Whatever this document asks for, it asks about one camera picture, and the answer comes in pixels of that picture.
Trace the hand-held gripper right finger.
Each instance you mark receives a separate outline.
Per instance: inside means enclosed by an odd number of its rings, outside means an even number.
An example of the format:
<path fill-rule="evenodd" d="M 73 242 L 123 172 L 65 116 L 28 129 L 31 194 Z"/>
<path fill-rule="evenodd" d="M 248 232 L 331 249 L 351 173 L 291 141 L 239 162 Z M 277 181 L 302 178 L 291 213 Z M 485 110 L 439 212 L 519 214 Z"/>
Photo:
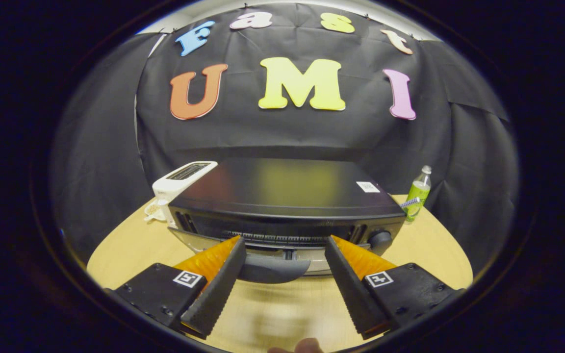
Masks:
<path fill-rule="evenodd" d="M 418 264 L 397 266 L 334 235 L 327 238 L 325 257 L 363 339 L 417 324 L 463 292 Z"/>

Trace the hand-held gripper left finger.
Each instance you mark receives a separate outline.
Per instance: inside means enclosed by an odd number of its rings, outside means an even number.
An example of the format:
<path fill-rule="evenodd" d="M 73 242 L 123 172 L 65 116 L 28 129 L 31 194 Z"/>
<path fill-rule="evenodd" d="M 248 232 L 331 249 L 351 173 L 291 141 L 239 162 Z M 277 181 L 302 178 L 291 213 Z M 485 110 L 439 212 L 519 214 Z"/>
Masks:
<path fill-rule="evenodd" d="M 174 266 L 151 264 L 106 293 L 164 327 L 206 339 L 245 259 L 245 241 L 238 235 Z"/>

